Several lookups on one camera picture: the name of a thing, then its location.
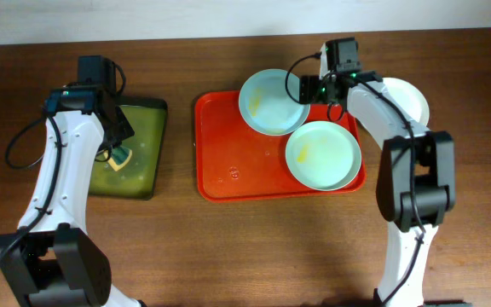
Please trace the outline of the yellow green sponge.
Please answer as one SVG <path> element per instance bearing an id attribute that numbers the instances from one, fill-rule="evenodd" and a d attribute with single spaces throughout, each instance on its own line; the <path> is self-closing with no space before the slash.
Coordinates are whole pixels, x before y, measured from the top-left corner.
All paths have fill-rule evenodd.
<path id="1" fill-rule="evenodd" d="M 114 171 L 120 171 L 130 162 L 132 154 L 132 150 L 124 146 L 112 148 L 107 152 L 107 163 Z"/>

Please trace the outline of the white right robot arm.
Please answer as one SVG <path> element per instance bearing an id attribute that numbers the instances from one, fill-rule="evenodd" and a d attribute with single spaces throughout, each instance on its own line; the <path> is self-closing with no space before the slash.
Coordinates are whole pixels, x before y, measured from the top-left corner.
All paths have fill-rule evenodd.
<path id="1" fill-rule="evenodd" d="M 376 200 L 388 224 L 388 245 L 373 303 L 422 306 L 430 245 L 455 204 L 453 138 L 415 120 L 381 76 L 363 70 L 354 38 L 329 40 L 313 57 L 320 73 L 300 78 L 298 103 L 340 106 L 382 150 Z"/>

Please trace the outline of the white plate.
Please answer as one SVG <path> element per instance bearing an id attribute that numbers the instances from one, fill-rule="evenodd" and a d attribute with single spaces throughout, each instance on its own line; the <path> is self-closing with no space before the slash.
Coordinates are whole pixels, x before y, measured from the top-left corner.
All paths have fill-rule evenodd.
<path id="1" fill-rule="evenodd" d="M 408 81 L 383 78 L 383 83 L 393 102 L 418 123 L 427 126 L 430 109 L 425 96 Z"/>

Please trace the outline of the light blue plate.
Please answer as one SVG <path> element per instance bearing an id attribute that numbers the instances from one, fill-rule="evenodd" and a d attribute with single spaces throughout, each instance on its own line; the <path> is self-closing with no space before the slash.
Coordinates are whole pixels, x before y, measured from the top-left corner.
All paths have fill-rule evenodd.
<path id="1" fill-rule="evenodd" d="M 305 123 L 310 105 L 299 104 L 300 80 L 282 69 L 266 69 L 250 76 L 239 93 L 242 119 L 256 132 L 267 136 L 292 133 Z"/>

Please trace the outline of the pale green plate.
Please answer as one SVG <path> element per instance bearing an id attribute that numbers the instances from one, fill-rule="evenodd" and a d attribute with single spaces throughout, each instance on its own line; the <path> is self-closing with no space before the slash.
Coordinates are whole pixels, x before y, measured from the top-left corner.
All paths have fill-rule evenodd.
<path id="1" fill-rule="evenodd" d="M 314 121 L 295 130 L 286 143 L 286 165 L 304 186 L 334 191 L 351 183 L 361 169 L 361 148 L 344 127 Z"/>

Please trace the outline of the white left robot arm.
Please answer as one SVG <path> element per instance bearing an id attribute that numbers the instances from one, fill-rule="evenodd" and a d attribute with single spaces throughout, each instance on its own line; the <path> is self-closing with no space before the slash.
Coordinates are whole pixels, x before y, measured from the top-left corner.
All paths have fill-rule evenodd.
<path id="1" fill-rule="evenodd" d="M 134 134 L 118 106 L 125 84 L 114 61 L 83 55 L 76 81 L 45 100 L 36 187 L 17 230 L 0 235 L 0 272 L 21 306 L 144 304 L 113 285 L 108 258 L 86 230 L 95 158 Z"/>

